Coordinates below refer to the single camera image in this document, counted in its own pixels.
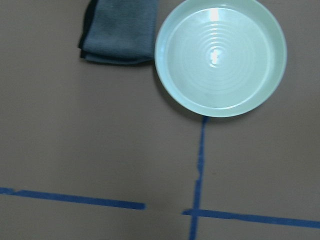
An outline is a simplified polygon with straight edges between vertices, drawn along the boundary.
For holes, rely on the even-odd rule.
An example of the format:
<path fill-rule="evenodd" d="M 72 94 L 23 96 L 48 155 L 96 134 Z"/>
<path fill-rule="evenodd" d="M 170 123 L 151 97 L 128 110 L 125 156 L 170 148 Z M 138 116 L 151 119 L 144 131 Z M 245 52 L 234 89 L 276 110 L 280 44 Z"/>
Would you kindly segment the folded grey cloth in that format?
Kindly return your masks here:
<path fill-rule="evenodd" d="M 89 62 L 135 65 L 154 59 L 157 0 L 92 0 L 78 43 Z"/>

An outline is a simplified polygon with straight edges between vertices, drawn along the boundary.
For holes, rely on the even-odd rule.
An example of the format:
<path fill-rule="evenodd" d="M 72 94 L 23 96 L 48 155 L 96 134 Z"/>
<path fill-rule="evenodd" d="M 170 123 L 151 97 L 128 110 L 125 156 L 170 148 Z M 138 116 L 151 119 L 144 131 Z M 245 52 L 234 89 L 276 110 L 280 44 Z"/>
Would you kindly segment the light green plate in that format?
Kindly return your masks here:
<path fill-rule="evenodd" d="M 161 25 L 154 61 L 177 103 L 227 118 L 274 93 L 286 70 L 287 43 L 277 19 L 256 0 L 186 0 Z"/>

